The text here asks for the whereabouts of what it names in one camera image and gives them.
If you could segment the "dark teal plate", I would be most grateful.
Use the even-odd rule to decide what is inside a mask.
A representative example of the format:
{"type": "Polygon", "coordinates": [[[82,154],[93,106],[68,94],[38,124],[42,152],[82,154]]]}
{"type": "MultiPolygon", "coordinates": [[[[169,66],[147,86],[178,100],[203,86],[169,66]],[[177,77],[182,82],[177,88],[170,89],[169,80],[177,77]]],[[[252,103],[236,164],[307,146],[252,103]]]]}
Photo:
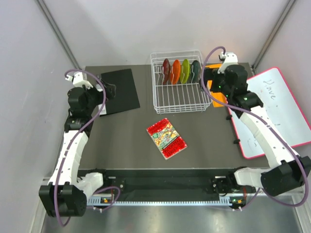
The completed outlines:
{"type": "Polygon", "coordinates": [[[191,83],[198,82],[200,70],[201,70],[200,62],[197,60],[193,61],[191,66],[190,66],[190,77],[189,77],[189,79],[190,79],[191,83]]]}

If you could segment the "lime green plate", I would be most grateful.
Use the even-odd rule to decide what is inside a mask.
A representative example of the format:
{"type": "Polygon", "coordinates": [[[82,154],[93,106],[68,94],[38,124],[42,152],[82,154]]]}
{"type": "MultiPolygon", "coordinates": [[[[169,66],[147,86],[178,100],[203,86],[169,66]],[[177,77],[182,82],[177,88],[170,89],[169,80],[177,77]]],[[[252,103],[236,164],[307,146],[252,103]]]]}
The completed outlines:
{"type": "Polygon", "coordinates": [[[180,82],[182,84],[187,83],[190,76],[190,63],[188,59],[185,59],[181,65],[180,82]]]}

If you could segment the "white wire dish rack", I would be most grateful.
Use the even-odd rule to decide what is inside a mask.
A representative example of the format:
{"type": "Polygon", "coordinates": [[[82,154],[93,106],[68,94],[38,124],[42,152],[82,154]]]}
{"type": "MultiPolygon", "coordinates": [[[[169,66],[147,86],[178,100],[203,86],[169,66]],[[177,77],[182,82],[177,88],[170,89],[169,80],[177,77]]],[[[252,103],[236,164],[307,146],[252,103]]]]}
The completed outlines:
{"type": "Polygon", "coordinates": [[[153,52],[150,60],[158,114],[202,112],[211,105],[200,84],[203,59],[199,50],[153,52]]]}

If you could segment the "orange plate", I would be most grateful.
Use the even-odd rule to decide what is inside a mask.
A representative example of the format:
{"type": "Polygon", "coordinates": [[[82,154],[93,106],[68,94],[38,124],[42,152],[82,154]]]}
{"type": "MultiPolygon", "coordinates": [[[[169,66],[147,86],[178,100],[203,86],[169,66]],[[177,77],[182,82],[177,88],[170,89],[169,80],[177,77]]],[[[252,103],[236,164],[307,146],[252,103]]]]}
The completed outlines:
{"type": "Polygon", "coordinates": [[[172,65],[171,68],[171,84],[177,84],[179,77],[180,77],[180,72],[181,72],[181,64],[178,59],[176,59],[172,65]]]}

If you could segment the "red floral plate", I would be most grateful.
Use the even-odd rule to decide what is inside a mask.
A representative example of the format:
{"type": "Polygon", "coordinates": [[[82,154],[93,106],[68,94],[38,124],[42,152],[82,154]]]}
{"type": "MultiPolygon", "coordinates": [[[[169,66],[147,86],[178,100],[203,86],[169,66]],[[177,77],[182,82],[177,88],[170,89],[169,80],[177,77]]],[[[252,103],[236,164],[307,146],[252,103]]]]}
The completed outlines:
{"type": "Polygon", "coordinates": [[[162,64],[162,74],[163,74],[162,84],[163,85],[167,84],[168,82],[170,70],[171,70],[170,62],[169,62],[169,59],[166,58],[162,64]]]}

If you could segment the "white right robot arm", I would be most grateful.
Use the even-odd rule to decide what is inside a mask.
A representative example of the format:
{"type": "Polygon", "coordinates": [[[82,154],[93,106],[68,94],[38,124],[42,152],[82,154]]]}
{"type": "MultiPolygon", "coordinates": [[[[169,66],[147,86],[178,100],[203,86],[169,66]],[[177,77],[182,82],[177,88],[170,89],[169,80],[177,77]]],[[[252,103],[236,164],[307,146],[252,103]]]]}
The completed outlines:
{"type": "Polygon", "coordinates": [[[272,197],[305,186],[309,188],[308,174],[311,170],[309,157],[300,157],[287,144],[267,115],[263,101],[255,92],[249,91],[248,73],[241,65],[230,65],[224,73],[205,67],[201,73],[201,87],[206,95],[208,81],[212,81],[211,91],[222,93],[227,101],[224,106],[248,127],[266,156],[269,169],[241,167],[227,179],[227,187],[232,192],[240,191],[245,185],[263,189],[272,197]]]}

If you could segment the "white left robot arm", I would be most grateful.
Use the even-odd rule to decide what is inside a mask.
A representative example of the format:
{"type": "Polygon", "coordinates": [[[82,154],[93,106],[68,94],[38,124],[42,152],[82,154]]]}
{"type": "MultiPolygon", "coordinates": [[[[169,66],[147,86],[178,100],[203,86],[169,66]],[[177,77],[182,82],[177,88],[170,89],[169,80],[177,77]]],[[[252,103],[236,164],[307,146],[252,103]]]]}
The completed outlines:
{"type": "Polygon", "coordinates": [[[93,125],[92,113],[101,108],[104,100],[114,99],[115,91],[116,86],[106,82],[97,86],[83,82],[68,91],[63,146],[53,175],[39,189],[48,216],[83,216],[94,192],[103,193],[110,188],[110,180],[99,172],[88,173],[79,181],[78,170],[93,125]]]}

